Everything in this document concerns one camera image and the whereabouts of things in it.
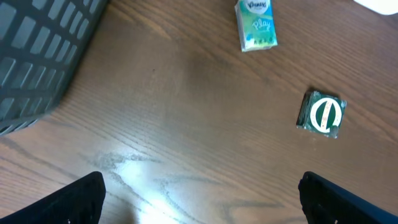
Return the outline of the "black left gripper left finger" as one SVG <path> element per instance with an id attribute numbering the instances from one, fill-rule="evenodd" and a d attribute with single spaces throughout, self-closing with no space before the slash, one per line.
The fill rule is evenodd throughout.
<path id="1" fill-rule="evenodd" d="M 105 195 L 103 175 L 94 171 L 39 201 L 1 218 L 1 224 L 98 224 Z"/>

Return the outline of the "green Kleenex tissue pack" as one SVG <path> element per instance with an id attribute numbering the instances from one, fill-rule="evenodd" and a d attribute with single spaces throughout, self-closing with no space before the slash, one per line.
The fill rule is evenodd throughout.
<path id="1" fill-rule="evenodd" d="M 238 0 L 234 9 L 243 52 L 278 45 L 271 0 Z"/>

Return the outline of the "dark green Zam-Buk tin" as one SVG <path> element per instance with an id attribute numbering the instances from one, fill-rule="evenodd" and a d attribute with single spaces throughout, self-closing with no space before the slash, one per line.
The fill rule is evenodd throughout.
<path id="1" fill-rule="evenodd" d="M 319 91 L 304 95 L 296 127 L 336 139 L 343 121 L 347 101 Z"/>

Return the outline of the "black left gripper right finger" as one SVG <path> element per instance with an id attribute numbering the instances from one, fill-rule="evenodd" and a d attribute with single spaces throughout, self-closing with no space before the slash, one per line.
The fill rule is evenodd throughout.
<path id="1" fill-rule="evenodd" d="M 397 216 L 314 172 L 303 174 L 298 189 L 302 210 L 309 223 L 397 223 Z"/>

